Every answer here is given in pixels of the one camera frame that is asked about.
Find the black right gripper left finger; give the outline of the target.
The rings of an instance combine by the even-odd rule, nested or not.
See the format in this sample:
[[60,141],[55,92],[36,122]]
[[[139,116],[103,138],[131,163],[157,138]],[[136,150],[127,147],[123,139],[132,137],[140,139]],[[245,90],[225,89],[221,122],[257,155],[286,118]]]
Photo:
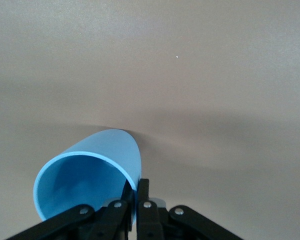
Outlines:
[[126,181],[119,199],[99,210],[72,207],[11,237],[10,240],[127,240],[132,229],[135,196]]

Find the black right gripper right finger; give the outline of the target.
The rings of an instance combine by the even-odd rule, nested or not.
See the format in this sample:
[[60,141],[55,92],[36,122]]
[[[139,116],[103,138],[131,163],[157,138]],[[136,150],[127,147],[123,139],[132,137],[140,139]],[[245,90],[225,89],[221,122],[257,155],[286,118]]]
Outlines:
[[137,190],[138,240],[240,240],[241,238],[185,205],[167,210],[161,199],[149,197],[150,180],[142,178]]

